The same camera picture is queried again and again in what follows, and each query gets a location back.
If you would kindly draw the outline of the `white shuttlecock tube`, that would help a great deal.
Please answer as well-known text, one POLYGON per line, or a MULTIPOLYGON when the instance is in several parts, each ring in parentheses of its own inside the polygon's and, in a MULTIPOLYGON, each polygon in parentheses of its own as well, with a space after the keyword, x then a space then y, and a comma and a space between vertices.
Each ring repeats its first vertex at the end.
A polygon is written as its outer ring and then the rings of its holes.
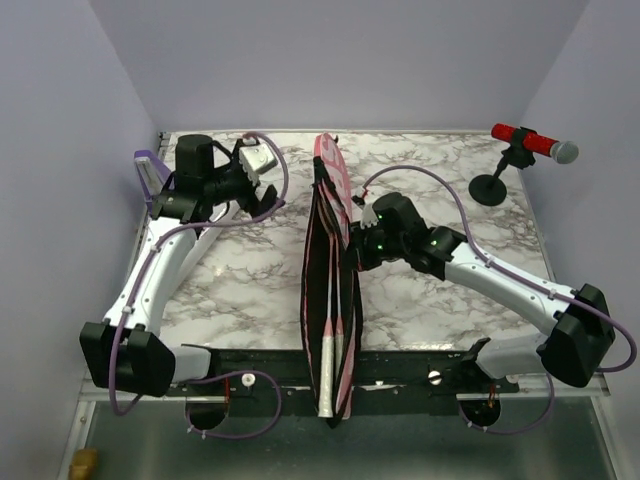
MULTIPOLYGON (((227 206, 218 206, 214 209, 213 215, 210 218, 211 223, 225 223, 234 219, 239 210, 239 206, 235 203, 229 203, 227 206)), ((199 239, 192 249, 192 255, 196 262, 207 253, 209 248, 214 244, 222 229, 220 227, 206 228, 202 231, 199 239)))

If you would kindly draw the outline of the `pink racket bag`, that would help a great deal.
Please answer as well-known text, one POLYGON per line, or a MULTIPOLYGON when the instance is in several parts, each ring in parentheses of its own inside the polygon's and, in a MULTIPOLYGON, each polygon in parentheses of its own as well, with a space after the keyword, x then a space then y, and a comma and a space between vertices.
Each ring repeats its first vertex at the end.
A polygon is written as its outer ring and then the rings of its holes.
POLYGON ((349 257, 351 183, 338 139, 314 140, 313 181, 301 272, 300 327, 314 410, 334 429, 352 414, 363 312, 349 257))

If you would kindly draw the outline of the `pink badminton racket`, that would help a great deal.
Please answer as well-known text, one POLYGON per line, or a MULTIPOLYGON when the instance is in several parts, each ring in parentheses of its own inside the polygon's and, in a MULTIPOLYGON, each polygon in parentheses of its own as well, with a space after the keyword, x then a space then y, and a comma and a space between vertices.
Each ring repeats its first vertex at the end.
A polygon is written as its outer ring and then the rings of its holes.
POLYGON ((334 395, 338 394, 340 383, 340 372, 343 363, 343 345, 344 345, 344 325, 342 319, 341 308, 341 288, 340 288, 340 248, 337 240, 332 241, 331 251, 331 267, 332 267, 332 294, 331 294, 331 318, 333 328, 333 352, 334 352, 334 395))

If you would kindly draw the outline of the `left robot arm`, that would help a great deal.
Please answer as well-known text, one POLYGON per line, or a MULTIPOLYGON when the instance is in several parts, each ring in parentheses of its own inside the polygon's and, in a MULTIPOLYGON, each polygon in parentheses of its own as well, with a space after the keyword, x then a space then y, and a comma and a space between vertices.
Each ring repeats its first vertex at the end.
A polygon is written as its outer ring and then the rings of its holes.
POLYGON ((238 226, 237 205, 258 223, 284 204, 285 189, 263 187, 260 177, 287 166, 267 136, 250 132, 232 149, 204 134, 179 137, 173 167, 153 167, 148 221, 139 256, 122 291, 99 322, 86 323, 79 341, 94 385, 111 397, 119 392, 161 397, 188 382, 201 395, 222 380, 209 350, 170 347, 160 338, 168 300, 223 228, 238 226))

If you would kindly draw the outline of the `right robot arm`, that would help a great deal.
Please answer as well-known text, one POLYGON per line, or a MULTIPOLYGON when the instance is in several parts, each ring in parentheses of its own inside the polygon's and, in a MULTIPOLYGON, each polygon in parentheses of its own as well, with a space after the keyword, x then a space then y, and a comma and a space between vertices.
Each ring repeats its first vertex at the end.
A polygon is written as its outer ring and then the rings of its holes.
POLYGON ((428 226, 412 201, 392 192, 367 204, 350 226, 350 250, 363 271, 403 260, 420 273, 461 285, 515 312, 536 333, 474 343, 460 379, 480 392, 509 375, 546 373, 586 386, 615 340, 604 294, 585 284, 573 289, 541 279, 476 251, 449 227, 428 226))

